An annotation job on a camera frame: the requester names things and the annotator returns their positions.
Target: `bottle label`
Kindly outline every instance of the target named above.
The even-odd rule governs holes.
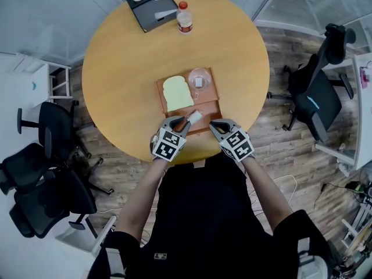
[[[178,29],[180,29],[182,33],[190,32],[192,30],[192,21],[187,23],[178,22]]]

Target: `red bottle cap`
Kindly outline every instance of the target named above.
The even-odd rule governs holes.
[[[178,4],[178,7],[180,9],[186,9],[187,8],[187,2],[185,1],[181,1],[179,4]]]

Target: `human arm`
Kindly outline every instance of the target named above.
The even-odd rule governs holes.
[[[140,242],[145,223],[150,214],[156,189],[168,162],[154,160],[122,208],[116,231],[132,235]]]
[[[255,188],[267,221],[274,231],[279,223],[292,214],[288,201],[255,158],[246,157],[242,163]]]

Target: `slice of bread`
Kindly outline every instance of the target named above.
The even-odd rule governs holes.
[[[190,89],[184,77],[174,76],[168,78],[163,83],[163,89],[168,112],[194,105],[194,100],[191,97]]]

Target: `person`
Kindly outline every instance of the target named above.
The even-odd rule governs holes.
[[[204,167],[175,165],[163,178],[168,162],[157,158],[122,208],[88,279],[122,278],[123,274],[129,279],[306,278],[299,268],[307,257],[321,258],[326,266],[323,275],[312,278],[329,277],[330,248],[306,212],[292,212],[253,156],[241,162],[273,235],[264,231],[252,210],[245,174],[223,152],[206,159]],[[140,247],[158,186],[152,235]],[[299,245],[308,238],[311,256],[304,258]]]

